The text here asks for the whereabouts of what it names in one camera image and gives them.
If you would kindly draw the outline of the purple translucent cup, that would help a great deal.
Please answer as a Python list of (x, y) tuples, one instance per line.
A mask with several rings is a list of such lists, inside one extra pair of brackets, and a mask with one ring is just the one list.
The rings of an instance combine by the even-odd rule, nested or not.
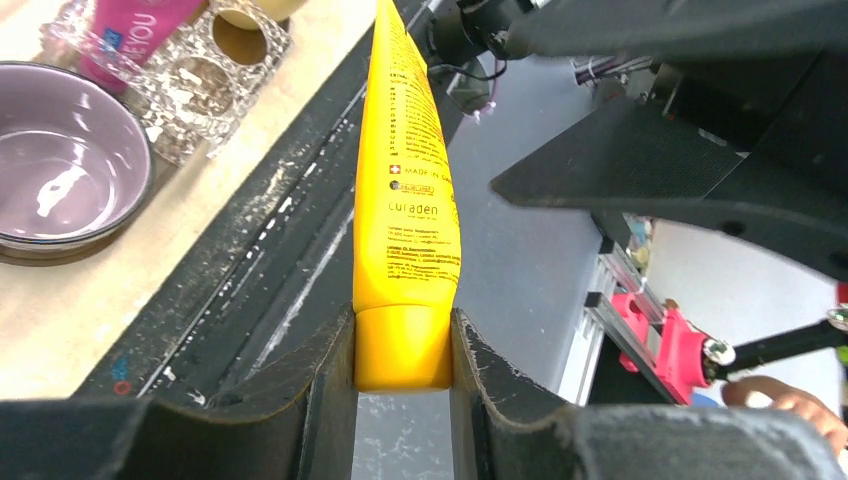
[(37, 253), (88, 246), (125, 226), (152, 191), (139, 119), (83, 76), (1, 64), (1, 244)]

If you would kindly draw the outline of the clear glass toothbrush holder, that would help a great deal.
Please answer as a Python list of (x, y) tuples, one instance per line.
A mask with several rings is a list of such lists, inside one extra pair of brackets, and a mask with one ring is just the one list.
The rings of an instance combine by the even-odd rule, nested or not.
[(67, 1), (41, 28), (37, 61), (105, 72), (141, 120), (158, 157), (175, 166), (225, 144), (271, 83), (292, 45), (252, 1), (212, 1), (139, 64), (94, 30), (91, 1)]

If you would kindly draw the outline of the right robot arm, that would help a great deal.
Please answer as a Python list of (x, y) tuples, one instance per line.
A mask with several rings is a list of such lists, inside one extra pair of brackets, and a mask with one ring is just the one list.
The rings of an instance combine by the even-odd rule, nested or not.
[(657, 67), (492, 180), (508, 202), (715, 230), (847, 278), (843, 1), (447, 1), (419, 38), (439, 70), (599, 58)]

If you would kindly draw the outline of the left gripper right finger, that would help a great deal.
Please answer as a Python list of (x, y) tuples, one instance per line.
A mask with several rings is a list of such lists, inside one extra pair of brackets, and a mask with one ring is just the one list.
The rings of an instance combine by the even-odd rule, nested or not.
[(450, 418), (458, 479), (840, 479), (800, 418), (757, 409), (573, 405), (451, 314)]

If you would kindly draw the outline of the yellow mug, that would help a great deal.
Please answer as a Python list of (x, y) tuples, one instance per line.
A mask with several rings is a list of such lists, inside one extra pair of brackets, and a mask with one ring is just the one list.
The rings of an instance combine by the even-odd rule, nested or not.
[[(307, 0), (254, 0), (253, 3), (270, 19), (277, 23), (288, 20), (301, 9)], [(246, 14), (227, 10), (220, 16), (229, 24), (243, 30), (258, 30), (258, 24)]]

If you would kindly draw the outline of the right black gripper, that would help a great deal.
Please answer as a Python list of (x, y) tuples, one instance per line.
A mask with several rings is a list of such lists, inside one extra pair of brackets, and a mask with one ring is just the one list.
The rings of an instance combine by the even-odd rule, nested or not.
[(847, 54), (678, 62), (495, 177), (507, 202), (715, 230), (847, 279)]

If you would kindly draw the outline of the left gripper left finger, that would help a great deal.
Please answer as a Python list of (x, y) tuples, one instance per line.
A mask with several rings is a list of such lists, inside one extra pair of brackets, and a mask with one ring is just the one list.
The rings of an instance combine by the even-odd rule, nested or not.
[(5, 479), (347, 479), (353, 313), (205, 408), (153, 396), (5, 401)]

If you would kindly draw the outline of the person hand at edge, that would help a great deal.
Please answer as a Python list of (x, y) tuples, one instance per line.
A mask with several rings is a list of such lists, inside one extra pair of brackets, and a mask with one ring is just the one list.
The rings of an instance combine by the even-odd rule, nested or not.
[(830, 444), (836, 456), (847, 446), (847, 426), (821, 400), (809, 392), (768, 376), (748, 376), (725, 383), (721, 396), (727, 406), (742, 407), (759, 392), (771, 399), (772, 409), (791, 412), (813, 425)]

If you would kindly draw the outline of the yellow toothpaste tube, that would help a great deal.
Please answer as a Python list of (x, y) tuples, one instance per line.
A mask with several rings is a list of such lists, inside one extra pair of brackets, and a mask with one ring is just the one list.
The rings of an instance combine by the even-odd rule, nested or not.
[(381, 1), (353, 212), (358, 390), (451, 385), (450, 316), (461, 262), (451, 169), (427, 66), (395, 4)]

